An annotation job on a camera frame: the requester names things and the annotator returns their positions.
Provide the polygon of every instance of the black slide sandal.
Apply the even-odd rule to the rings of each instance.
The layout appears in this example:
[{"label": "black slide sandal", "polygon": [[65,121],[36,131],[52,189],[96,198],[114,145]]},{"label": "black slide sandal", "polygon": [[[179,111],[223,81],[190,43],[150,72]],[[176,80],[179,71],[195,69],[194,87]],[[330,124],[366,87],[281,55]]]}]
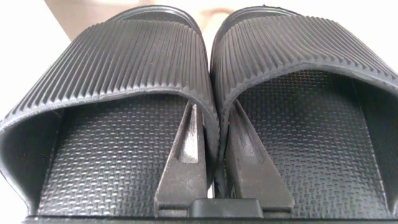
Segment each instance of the black slide sandal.
[{"label": "black slide sandal", "polygon": [[[173,19],[149,20],[160,7]],[[137,12],[87,28],[1,121],[1,173],[31,217],[187,217],[206,197],[219,127],[201,34],[178,9]]]},{"label": "black slide sandal", "polygon": [[217,33],[211,77],[225,195],[258,198],[270,217],[397,218],[398,76],[355,36],[243,9]]}]

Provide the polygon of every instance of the white surface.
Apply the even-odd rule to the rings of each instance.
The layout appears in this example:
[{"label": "white surface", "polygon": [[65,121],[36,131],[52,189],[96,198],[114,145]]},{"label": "white surface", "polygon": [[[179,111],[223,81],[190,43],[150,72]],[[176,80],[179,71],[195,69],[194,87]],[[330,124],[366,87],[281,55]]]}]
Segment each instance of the white surface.
[{"label": "white surface", "polygon": [[[196,4],[238,9],[264,1],[200,1]],[[378,1],[265,1],[303,15],[332,19],[350,30],[375,53],[398,71],[396,39],[396,2]],[[26,94],[51,63],[70,43],[43,1],[6,1],[0,8],[0,117]],[[217,25],[204,31],[206,44],[211,43]],[[8,223],[22,220],[26,207],[0,178],[0,217]]]}]

